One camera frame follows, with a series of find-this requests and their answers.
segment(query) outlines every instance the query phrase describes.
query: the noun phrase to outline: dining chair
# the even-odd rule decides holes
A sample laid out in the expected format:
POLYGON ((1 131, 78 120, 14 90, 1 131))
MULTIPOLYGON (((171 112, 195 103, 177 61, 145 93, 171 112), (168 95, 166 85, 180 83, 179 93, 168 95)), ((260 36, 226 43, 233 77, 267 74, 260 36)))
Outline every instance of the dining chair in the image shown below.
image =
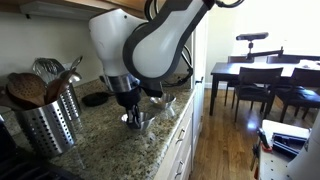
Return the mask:
MULTIPOLYGON (((283 57, 278 57, 276 55, 271 55, 271 56, 267 56, 267 63, 268 64, 277 64, 277 63, 281 63, 281 64, 299 64, 300 63, 300 59, 294 56, 283 56, 283 57)), ((276 89, 287 89, 289 90, 291 88, 292 85, 290 84, 282 84, 279 83, 277 84, 277 86, 275 87, 276 89)), ((296 86, 296 89, 305 89, 302 86, 296 86)), ((296 117, 298 115, 299 109, 300 107, 295 107, 295 112, 294 112, 294 117, 296 117)))
POLYGON ((280 122, 283 122, 288 106, 306 108, 302 119, 306 117, 309 108, 320 108, 320 96, 315 91, 296 88, 297 86, 319 88, 319 70, 295 68, 289 82, 292 85, 289 90, 276 90, 276 96, 283 103, 280 122))
MULTIPOLYGON (((253 63, 253 62, 254 62, 253 59, 247 60, 246 56, 228 56, 228 63, 253 63)), ((226 104, 227 104, 229 87, 234 88, 235 86, 237 86, 239 84, 240 84, 240 82, 238 79, 230 80, 227 82, 226 93, 224 96, 224 106, 226 106, 226 104)), ((234 97, 235 97, 235 91, 233 91, 231 108, 233 108, 233 105, 234 105, 234 97)))
POLYGON ((260 113, 264 111, 263 118, 270 112, 275 97, 275 86, 279 82, 283 68, 255 69, 241 67, 239 73, 240 85, 235 87, 237 96, 234 121, 237 121, 240 100, 261 102, 260 113), (266 86, 248 86, 247 84, 268 84, 266 86))

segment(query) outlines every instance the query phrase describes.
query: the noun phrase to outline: dining table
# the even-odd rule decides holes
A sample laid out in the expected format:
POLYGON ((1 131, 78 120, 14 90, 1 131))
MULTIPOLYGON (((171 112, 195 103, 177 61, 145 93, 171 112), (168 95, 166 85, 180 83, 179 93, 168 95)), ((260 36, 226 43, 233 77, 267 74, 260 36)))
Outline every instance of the dining table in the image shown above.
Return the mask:
POLYGON ((209 115, 213 115, 213 108, 215 103, 215 98, 218 93, 219 82, 237 80, 239 76, 240 67, 247 68, 283 68, 280 84, 289 84, 289 79, 295 68, 304 69, 315 69, 320 70, 320 65, 316 61, 300 61, 298 64, 290 63, 273 63, 268 64, 267 62, 253 62, 253 63, 227 63, 227 62, 217 62, 211 71, 212 75, 212 87, 211 87, 211 101, 210 101, 210 111, 209 115))

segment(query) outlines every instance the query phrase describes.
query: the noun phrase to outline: stove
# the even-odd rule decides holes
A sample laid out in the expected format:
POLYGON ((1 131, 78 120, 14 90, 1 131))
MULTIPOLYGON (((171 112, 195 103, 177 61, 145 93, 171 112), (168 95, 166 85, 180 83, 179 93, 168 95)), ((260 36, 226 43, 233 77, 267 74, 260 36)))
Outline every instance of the stove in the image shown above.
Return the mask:
POLYGON ((0 116, 0 180, 81 180, 45 159, 17 147, 0 116))

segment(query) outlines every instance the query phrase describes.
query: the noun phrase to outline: chair back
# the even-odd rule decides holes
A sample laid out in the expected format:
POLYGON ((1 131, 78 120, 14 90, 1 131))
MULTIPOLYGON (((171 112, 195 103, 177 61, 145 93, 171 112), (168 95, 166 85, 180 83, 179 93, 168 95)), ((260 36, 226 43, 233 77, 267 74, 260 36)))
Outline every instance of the chair back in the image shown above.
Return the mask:
POLYGON ((258 83, 275 85, 279 82, 283 68, 256 69, 240 67, 240 84, 258 83))
POLYGON ((295 86, 320 87, 320 70, 295 68, 290 83, 295 86))
POLYGON ((247 56, 228 56, 228 63, 253 63, 254 60, 247 60, 247 56))
POLYGON ((287 63, 287 64, 299 64, 300 59, 296 57, 281 57, 278 56, 267 56, 267 63, 274 64, 274 63, 287 63))

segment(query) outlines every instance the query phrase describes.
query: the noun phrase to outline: table leg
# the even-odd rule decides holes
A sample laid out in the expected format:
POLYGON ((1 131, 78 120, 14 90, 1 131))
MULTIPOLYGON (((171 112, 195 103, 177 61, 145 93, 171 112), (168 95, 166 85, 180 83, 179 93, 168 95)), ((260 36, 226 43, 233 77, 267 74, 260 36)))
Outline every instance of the table leg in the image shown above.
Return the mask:
POLYGON ((212 87, 211 87, 211 101, 210 101, 210 116, 212 116, 213 113, 213 107, 214 107, 214 101, 217 97, 218 92, 218 84, 219 81, 215 76, 212 76, 212 87))

